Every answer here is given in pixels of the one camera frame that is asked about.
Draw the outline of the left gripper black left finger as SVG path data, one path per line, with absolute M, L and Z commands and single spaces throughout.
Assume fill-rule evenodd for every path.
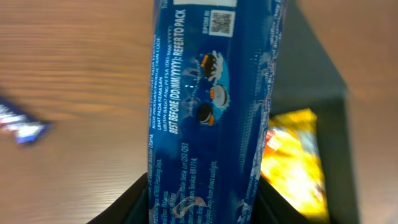
M 87 224 L 148 224 L 147 174 L 137 179 L 106 210 Z

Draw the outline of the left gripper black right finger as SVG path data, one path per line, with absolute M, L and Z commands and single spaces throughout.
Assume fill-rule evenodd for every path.
M 253 207 L 253 224 L 311 224 L 311 221 L 260 176 Z

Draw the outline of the black cardboard box with lid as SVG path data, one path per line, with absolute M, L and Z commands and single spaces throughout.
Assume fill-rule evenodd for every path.
M 273 115 L 309 108 L 332 223 L 360 222 L 346 111 L 346 84 L 299 8 L 287 3 L 272 92 Z

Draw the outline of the blue snack bar wrapper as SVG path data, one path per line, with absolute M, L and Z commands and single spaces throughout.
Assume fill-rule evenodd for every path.
M 154 2 L 150 223 L 249 223 L 283 0 Z

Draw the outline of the purple Dairy Milk chocolate bar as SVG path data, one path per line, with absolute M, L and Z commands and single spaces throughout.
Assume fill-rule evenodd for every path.
M 48 121 L 36 118 L 1 97 L 1 131 L 11 133 L 17 144 L 33 144 L 51 127 Z

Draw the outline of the yellow snack packet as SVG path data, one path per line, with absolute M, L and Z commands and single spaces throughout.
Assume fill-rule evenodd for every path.
M 261 173 L 305 218 L 330 223 L 316 123 L 317 116 L 309 108 L 273 116 L 269 120 Z

